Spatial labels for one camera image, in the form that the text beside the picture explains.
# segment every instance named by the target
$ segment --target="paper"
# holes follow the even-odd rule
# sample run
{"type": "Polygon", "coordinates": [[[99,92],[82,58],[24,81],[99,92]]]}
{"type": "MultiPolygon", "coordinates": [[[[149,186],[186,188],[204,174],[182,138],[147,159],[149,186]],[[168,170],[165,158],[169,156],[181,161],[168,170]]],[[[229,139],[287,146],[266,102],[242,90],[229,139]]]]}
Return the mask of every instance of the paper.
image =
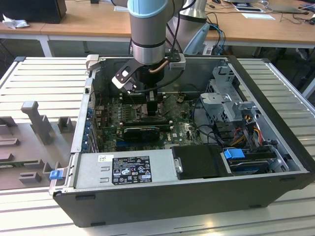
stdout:
{"type": "Polygon", "coordinates": [[[129,10],[126,7],[115,6],[114,11],[129,11],[129,10]]]}
{"type": "Polygon", "coordinates": [[[265,15],[265,14],[242,13],[242,15],[249,19],[275,20],[275,18],[273,18],[271,15],[265,15]]]}
{"type": "Polygon", "coordinates": [[[13,19],[6,17],[4,14],[3,14],[2,23],[4,23],[5,26],[7,26],[8,28],[12,28],[14,30],[16,28],[22,28],[22,27],[30,26],[30,25],[28,25],[28,23],[25,20],[13,20],[13,19]]]}

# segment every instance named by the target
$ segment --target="floor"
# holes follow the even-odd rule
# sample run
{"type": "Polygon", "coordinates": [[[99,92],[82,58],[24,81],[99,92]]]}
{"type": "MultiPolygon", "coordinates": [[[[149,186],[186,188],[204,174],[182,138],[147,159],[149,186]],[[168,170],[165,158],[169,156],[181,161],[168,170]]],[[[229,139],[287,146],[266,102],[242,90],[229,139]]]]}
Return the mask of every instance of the floor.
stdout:
{"type": "MultiPolygon", "coordinates": [[[[0,78],[5,73],[6,68],[13,62],[13,57],[43,57],[43,51],[36,40],[3,39],[3,45],[13,55],[11,56],[3,46],[0,46],[0,78]]],[[[56,57],[86,57],[83,43],[81,41],[51,41],[51,46],[56,57]]],[[[121,42],[88,42],[89,54],[100,54],[104,56],[119,56],[128,54],[128,43],[121,42]]],[[[252,58],[254,47],[233,47],[233,54],[238,58],[252,58]]],[[[264,48],[262,57],[273,59],[276,51],[273,48],[264,48]]],[[[309,63],[306,63],[295,52],[295,49],[287,49],[285,55],[275,64],[279,71],[292,82],[297,70],[298,74],[293,80],[297,86],[300,79],[307,73],[309,63]]],[[[310,101],[315,104],[315,94],[310,97],[310,101]]]]}

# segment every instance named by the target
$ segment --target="red wire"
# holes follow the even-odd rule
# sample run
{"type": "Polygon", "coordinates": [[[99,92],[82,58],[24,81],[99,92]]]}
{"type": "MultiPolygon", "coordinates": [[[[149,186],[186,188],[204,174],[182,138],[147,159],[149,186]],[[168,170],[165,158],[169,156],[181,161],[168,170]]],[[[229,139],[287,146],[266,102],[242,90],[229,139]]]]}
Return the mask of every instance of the red wire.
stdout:
{"type": "Polygon", "coordinates": [[[238,129],[235,130],[235,132],[234,132],[234,139],[233,140],[236,139],[236,132],[239,131],[239,130],[241,130],[241,128],[238,128],[238,129]]]}

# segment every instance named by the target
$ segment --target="sticker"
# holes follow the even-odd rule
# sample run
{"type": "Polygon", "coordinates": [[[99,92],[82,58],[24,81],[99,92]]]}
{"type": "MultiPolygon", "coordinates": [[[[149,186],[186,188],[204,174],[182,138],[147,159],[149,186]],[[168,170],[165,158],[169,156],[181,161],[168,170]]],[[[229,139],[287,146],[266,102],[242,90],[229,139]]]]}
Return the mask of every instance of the sticker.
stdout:
{"type": "Polygon", "coordinates": [[[112,158],[113,185],[152,182],[149,156],[112,158]]]}
{"type": "Polygon", "coordinates": [[[12,165],[2,165],[2,166],[0,166],[0,169],[4,169],[4,168],[13,168],[13,166],[12,165]]]}
{"type": "Polygon", "coordinates": [[[111,161],[114,155],[98,155],[98,162],[111,161]]]}

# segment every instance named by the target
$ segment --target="white table leg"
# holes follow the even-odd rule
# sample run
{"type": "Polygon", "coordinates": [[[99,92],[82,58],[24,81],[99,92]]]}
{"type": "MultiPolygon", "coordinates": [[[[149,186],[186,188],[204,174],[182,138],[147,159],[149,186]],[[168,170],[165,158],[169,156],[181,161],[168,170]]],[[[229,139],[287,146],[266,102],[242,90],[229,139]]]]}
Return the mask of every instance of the white table leg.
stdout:
{"type": "Polygon", "coordinates": [[[312,80],[312,82],[307,86],[307,88],[302,93],[303,97],[308,99],[312,95],[314,90],[315,90],[315,78],[312,80]]]}
{"type": "Polygon", "coordinates": [[[84,52],[85,53],[89,53],[90,52],[87,41],[83,41],[83,48],[84,48],[84,52]]]}
{"type": "Polygon", "coordinates": [[[41,35],[38,40],[40,42],[41,48],[43,49],[45,57],[54,57],[55,56],[54,51],[52,50],[52,48],[49,45],[48,36],[41,35]]]}

